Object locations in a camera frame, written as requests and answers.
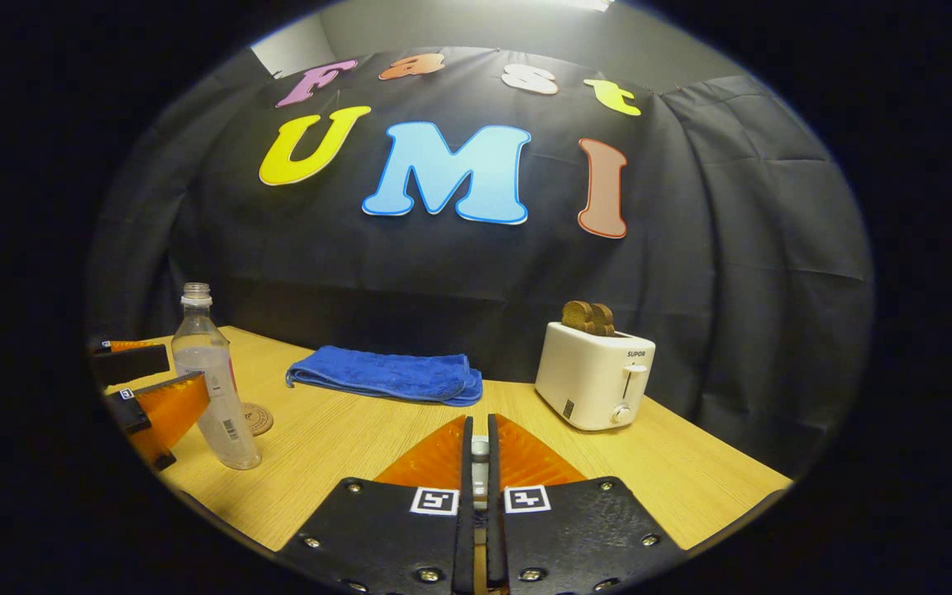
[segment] white toaster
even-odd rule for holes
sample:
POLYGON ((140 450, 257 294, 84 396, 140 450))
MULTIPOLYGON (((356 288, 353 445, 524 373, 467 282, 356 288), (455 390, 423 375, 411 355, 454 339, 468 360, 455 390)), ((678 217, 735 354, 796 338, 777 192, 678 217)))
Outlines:
POLYGON ((535 389, 579 430, 621 428, 638 415, 654 354, 656 344, 639 336, 595 336, 552 321, 535 389))

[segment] blue letter m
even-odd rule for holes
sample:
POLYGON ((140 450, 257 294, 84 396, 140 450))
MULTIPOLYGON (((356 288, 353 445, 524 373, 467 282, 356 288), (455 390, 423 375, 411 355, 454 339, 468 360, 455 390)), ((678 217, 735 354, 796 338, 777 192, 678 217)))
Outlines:
POLYGON ((381 184, 362 203, 369 215, 405 215, 413 208, 407 195, 413 172, 424 207, 438 214, 461 182, 472 174, 469 193, 455 204, 458 215, 473 221, 515 226, 528 218, 516 193, 521 147, 531 135, 509 126, 484 126, 458 152, 450 152, 439 128, 430 121, 405 121, 389 127, 392 152, 381 184))

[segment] folded towel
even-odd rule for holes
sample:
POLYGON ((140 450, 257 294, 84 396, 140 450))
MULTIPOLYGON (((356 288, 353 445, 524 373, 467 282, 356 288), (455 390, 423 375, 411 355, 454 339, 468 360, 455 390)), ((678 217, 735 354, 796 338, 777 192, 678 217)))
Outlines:
POLYGON ((288 368, 284 383, 313 384, 371 397, 468 407, 483 395, 483 376, 465 355, 422 358, 325 346, 288 368))

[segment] screw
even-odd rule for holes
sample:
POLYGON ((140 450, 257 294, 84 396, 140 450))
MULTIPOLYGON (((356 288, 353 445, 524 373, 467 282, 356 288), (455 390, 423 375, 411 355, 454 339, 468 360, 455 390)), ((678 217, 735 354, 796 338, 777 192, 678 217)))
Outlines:
POLYGON ((421 583, 435 583, 439 580, 439 572, 436 569, 419 569, 416 575, 421 583))
POLYGON ((525 569, 524 572, 521 572, 521 580, 527 583, 534 583, 536 580, 543 579, 544 576, 545 573, 541 572, 540 569, 525 569))
POLYGON ((609 578, 608 580, 602 580, 600 583, 597 583, 597 584, 594 584, 594 585, 593 585, 593 590, 594 590, 594 591, 601 591, 602 588, 609 588, 609 587, 611 587, 613 584, 617 584, 617 583, 619 583, 619 579, 618 579, 618 578, 609 578))

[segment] wooden table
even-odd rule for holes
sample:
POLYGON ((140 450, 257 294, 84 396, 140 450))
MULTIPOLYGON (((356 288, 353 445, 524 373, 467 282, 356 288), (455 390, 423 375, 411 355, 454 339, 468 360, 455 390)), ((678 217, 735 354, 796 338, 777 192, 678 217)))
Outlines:
MULTIPOLYGON (((341 478, 374 478, 424 436, 458 415, 487 434, 487 415, 524 426, 587 478, 616 475, 684 549, 743 515, 789 479, 722 443, 654 400, 642 403, 631 426, 583 432, 568 426, 533 384, 483 381, 472 407, 397 402, 314 388, 286 387, 288 366, 311 350, 224 327, 231 342, 242 402, 260 404, 274 426, 256 436, 262 463, 235 471, 215 459, 194 426, 171 449, 178 462, 162 472, 250 538, 279 550, 341 478)), ((155 339, 170 343, 170 336, 155 339)), ((129 382, 142 388, 171 372, 129 382)), ((124 385, 110 387, 110 391, 124 385)))

